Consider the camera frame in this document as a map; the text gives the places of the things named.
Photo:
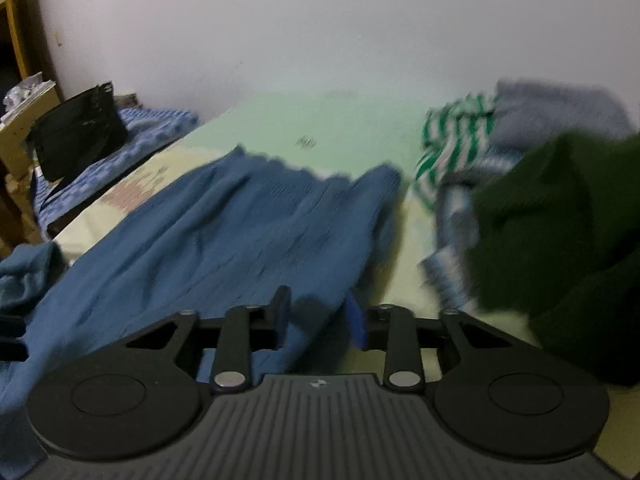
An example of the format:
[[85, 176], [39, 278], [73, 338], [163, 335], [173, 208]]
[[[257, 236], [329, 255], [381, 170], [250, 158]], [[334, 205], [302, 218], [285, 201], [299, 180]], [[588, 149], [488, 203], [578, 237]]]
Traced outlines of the blue checkered blanket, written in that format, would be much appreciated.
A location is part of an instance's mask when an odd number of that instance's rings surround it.
[[127, 107], [119, 111], [129, 136], [117, 151], [87, 167], [69, 184], [48, 182], [40, 169], [32, 174], [32, 206], [40, 232], [53, 238], [85, 207], [112, 185], [137, 169], [155, 153], [184, 138], [200, 120], [190, 110], [149, 110]]

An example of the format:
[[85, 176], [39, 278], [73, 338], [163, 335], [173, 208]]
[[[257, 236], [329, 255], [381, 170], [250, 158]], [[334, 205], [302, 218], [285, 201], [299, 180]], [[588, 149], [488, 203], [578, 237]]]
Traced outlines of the dark green garment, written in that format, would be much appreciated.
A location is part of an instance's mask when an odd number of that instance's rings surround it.
[[487, 311], [514, 309], [547, 352], [639, 383], [639, 138], [564, 133], [472, 194], [465, 254]]

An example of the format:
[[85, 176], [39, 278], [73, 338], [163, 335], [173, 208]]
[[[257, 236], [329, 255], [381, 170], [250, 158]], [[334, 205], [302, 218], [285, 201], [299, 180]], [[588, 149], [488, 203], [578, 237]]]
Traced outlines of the grey blue garment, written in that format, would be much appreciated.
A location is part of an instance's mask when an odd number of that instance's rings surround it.
[[462, 257], [477, 240], [471, 192], [477, 185], [507, 174], [523, 155], [570, 130], [623, 140], [637, 132], [626, 106], [602, 87], [559, 84], [536, 79], [501, 79], [489, 148], [469, 166], [439, 183], [432, 210], [436, 248], [422, 262], [427, 281], [445, 309], [462, 310], [472, 298]]

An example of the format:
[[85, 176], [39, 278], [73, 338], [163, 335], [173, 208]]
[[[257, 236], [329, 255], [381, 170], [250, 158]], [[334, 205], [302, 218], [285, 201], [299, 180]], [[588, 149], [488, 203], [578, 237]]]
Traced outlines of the blue fleece garment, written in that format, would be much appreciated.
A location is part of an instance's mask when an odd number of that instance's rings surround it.
[[288, 370], [362, 274], [386, 258], [400, 173], [318, 178], [236, 148], [199, 166], [130, 212], [83, 254], [27, 315], [28, 359], [1, 367], [1, 474], [43, 459], [26, 418], [37, 380], [176, 312], [206, 318], [264, 304], [280, 286], [292, 315], [256, 376]]

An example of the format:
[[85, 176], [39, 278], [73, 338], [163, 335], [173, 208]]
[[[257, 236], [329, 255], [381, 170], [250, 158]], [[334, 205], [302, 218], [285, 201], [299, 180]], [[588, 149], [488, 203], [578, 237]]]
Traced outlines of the cardboard box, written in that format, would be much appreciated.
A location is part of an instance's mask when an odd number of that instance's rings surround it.
[[42, 73], [29, 76], [3, 98], [1, 116], [1, 161], [17, 180], [24, 178], [32, 166], [26, 148], [26, 136], [38, 118], [60, 104], [53, 80], [43, 80]]

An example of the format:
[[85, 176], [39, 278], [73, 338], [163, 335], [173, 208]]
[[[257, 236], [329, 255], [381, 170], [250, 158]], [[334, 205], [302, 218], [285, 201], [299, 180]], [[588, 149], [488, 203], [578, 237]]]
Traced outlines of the black bag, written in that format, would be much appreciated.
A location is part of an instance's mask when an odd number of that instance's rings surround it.
[[128, 136], [109, 81], [38, 118], [25, 143], [36, 156], [43, 177], [55, 182], [74, 180], [89, 166], [122, 148]]

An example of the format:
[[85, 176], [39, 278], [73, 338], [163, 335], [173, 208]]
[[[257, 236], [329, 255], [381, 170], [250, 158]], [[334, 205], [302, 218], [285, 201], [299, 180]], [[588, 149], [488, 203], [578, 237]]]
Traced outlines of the green white striped garment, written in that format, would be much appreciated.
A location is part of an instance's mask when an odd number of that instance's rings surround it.
[[413, 187], [428, 210], [434, 209], [443, 177], [487, 152], [496, 104], [493, 93], [470, 93], [426, 112]]

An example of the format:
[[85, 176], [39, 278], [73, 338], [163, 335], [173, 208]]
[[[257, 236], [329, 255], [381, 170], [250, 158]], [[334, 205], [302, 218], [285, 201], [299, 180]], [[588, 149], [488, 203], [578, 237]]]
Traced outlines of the pastel patterned bed sheet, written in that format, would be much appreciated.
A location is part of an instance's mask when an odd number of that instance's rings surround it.
[[[397, 256], [391, 256], [376, 277], [374, 302], [400, 304], [420, 316], [432, 316], [437, 313], [437, 296], [424, 282], [418, 265], [435, 247], [434, 221], [411, 187], [424, 115], [420, 104], [385, 104], [350, 94], [258, 94], [155, 154], [67, 222], [64, 230], [56, 224], [55, 240], [67, 258], [76, 260], [134, 207], [238, 144], [248, 152], [283, 159], [322, 177], [359, 177], [382, 162], [391, 162], [407, 178], [409, 188], [400, 210]], [[631, 478], [639, 473], [639, 387], [608, 391], [612, 410], [596, 454]]]

